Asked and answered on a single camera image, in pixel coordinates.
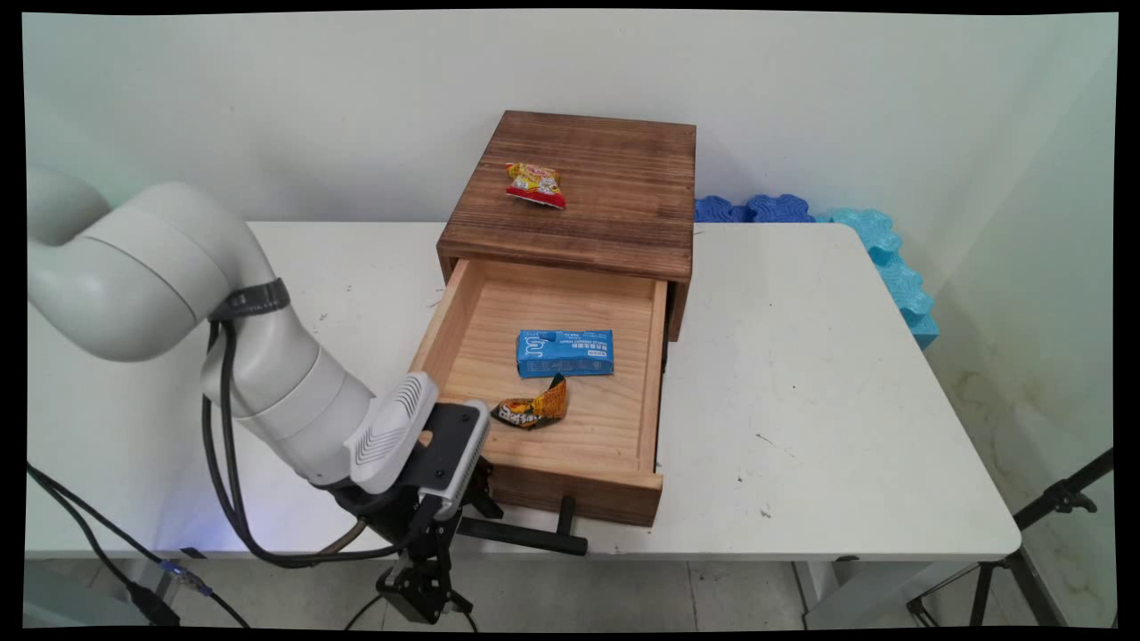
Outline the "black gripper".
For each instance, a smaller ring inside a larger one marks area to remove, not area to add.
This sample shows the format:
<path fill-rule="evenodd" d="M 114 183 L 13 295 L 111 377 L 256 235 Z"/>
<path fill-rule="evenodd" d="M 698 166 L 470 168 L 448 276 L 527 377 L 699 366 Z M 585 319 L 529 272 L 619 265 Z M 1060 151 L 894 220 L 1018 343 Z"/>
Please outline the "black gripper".
<path fill-rule="evenodd" d="M 472 616 L 472 602 L 451 585 L 451 535 L 459 524 L 463 503 L 422 495 L 407 484 L 378 495 L 343 484 L 334 487 L 331 496 L 355 517 L 353 529 L 337 539 L 337 547 L 345 547 L 366 529 L 390 545 L 412 535 L 412 543 L 381 573 L 375 585 L 378 597 L 393 605 L 406 620 L 435 624 L 445 610 Z"/>

